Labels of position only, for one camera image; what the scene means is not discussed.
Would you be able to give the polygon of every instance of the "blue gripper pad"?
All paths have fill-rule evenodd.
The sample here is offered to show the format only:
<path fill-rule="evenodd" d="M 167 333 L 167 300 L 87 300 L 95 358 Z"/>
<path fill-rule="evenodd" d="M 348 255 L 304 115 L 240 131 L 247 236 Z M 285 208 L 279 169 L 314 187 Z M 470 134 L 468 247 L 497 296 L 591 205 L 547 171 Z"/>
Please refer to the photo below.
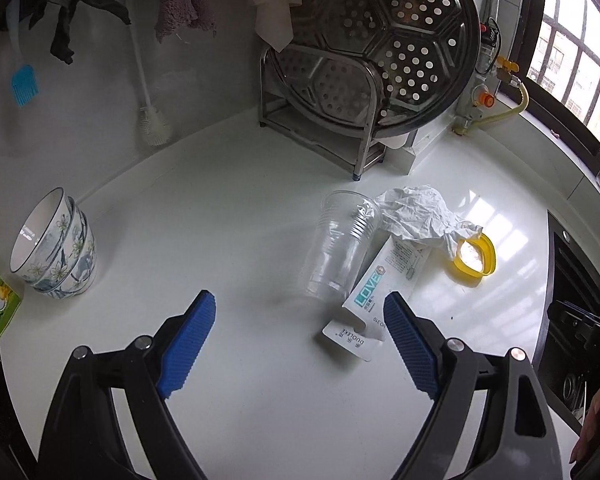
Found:
<path fill-rule="evenodd" d="M 426 392 L 432 400 L 437 399 L 440 393 L 438 360 L 394 293 L 384 300 L 384 323 L 416 388 Z"/>
<path fill-rule="evenodd" d="M 198 298 L 192 311 L 162 356 L 156 389 L 163 399 L 184 386 L 189 371 L 216 320 L 216 299 L 210 292 Z"/>

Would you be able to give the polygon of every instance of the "stacked bowl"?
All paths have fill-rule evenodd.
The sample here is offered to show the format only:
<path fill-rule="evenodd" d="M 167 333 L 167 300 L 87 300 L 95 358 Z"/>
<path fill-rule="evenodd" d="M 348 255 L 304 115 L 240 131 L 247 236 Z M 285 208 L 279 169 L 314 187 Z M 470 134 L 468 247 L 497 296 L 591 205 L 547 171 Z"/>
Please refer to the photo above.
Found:
<path fill-rule="evenodd" d="M 86 291 L 96 275 L 96 243 L 87 217 L 56 187 L 33 209 L 11 251 L 11 272 L 56 300 Z"/>

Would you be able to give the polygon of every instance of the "perforated steel lid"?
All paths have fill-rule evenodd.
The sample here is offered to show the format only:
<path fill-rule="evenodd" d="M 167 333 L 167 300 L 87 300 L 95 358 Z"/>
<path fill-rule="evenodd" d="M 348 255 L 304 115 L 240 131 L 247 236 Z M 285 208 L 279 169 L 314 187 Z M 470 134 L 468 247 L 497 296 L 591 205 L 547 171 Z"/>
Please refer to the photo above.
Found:
<path fill-rule="evenodd" d="M 451 105 L 472 75 L 480 45 L 473 0 L 303 1 L 292 9 L 293 44 L 274 63 L 292 103 L 338 131 L 362 134 L 373 94 L 376 137 L 414 130 Z"/>

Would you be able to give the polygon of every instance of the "yellow lid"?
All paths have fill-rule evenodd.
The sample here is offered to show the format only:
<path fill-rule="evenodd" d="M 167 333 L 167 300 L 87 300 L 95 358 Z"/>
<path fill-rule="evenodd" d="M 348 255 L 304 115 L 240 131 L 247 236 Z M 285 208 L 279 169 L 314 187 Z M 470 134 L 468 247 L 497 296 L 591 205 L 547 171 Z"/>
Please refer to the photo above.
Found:
<path fill-rule="evenodd" d="M 496 270 L 496 250 L 489 237 L 481 233 L 479 238 L 460 241 L 454 264 L 474 278 L 488 276 Z"/>

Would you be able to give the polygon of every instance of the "clear plastic cup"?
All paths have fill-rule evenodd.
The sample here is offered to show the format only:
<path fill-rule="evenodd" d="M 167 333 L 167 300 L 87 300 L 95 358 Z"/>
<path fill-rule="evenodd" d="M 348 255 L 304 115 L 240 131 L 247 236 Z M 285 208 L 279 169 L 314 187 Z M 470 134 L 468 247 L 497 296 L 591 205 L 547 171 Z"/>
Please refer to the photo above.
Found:
<path fill-rule="evenodd" d="M 314 243 L 300 272 L 300 287 L 320 300 L 343 303 L 380 220 L 380 208 L 369 197 L 353 191 L 327 195 L 322 200 Z"/>

